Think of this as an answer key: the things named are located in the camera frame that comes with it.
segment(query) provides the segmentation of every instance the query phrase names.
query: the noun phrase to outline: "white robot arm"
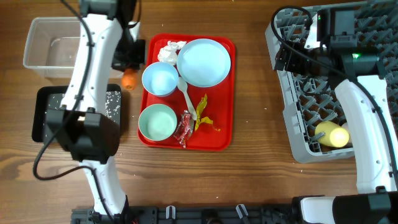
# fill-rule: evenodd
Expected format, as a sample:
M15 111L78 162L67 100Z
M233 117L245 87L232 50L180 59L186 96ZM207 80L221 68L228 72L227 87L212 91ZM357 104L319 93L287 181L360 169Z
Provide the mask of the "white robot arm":
M307 223L378 223L396 198L396 160L398 142L387 104L386 71L376 48L357 48L354 11L348 8L322 9L317 15L316 49L305 49L283 40L277 33L276 14L287 8L308 15L301 7L285 6L272 16L271 28L282 43L275 58L275 69L310 76L327 76L335 90L348 123L357 167L357 188L363 195L339 197L301 197L302 220Z
M119 220L117 223L131 223L129 204L113 157L119 146L120 128L106 117L105 101L111 68L123 72L125 68L137 68L144 62L145 42L136 41L139 23L129 25L135 5L132 0L80 1L80 14L85 24L81 24L73 76L60 102L62 110L47 112L47 126L53 133L61 130L56 138L62 148L71 152L80 167L91 168L85 169L85 174L95 199L93 217L96 220L93 221L96 223L100 220L112 223L115 219ZM91 36L89 62L90 42L84 25ZM88 73L85 73L86 66L89 66ZM81 87L81 98L71 111ZM65 117L70 114L72 118L64 125Z
M93 56L88 78L85 83L83 96L77 111L86 112L89 108L95 108L97 113L105 115L106 88L108 86L109 73L116 46L122 36L122 28L117 19L109 20L106 15L89 14L83 18L91 31L93 39ZM81 26L80 44L77 53L75 69L68 86L65 97L60 105L66 105L67 110L71 110L76 102L78 89L81 85L86 59L88 54L88 38L84 27ZM110 156L107 163L101 164L99 161L82 160L81 166L89 166L96 169L99 186L105 204L111 215L120 214L126 200L126 194L121 189L114 157ZM94 210L106 215L96 188L94 177L89 170L85 171L91 191L95 199Z

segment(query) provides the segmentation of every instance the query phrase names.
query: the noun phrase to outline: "black tray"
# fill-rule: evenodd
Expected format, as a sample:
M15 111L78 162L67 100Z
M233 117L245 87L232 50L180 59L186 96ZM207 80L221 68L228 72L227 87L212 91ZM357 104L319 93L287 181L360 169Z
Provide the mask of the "black tray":
M50 130L44 125L45 114L48 109L58 109L57 107L60 105L63 94L67 89L68 86L46 86L38 90L32 127L33 141L43 142L47 136L51 135ZM106 115L120 125L122 102L120 86L117 84L108 84L106 91Z

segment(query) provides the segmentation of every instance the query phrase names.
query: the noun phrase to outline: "light blue plate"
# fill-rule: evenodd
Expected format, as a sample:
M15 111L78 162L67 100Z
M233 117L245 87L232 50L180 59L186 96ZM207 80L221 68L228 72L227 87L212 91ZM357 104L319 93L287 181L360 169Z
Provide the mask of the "light blue plate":
M181 77L197 87L211 87L222 82L231 69L226 49L210 39L189 42L178 53L177 68Z

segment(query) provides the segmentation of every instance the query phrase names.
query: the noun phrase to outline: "green light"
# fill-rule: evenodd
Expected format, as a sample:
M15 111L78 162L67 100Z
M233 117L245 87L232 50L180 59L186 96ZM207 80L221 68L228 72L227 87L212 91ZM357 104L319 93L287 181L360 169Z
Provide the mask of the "green light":
M361 54L353 54L353 58L357 59L361 56Z

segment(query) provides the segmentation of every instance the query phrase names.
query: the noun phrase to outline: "white spoon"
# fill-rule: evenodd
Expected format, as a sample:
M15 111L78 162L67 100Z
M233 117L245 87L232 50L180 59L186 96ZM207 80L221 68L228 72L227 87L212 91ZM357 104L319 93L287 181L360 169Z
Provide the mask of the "white spoon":
M188 111L189 111L189 113L191 113L192 119L194 119L196 121L198 119L198 115L197 115L197 112L195 111L195 108L193 107L192 102L189 99L189 96L187 93L188 84L182 77L178 78L177 87L184 94L185 101L187 102L187 106L188 106Z

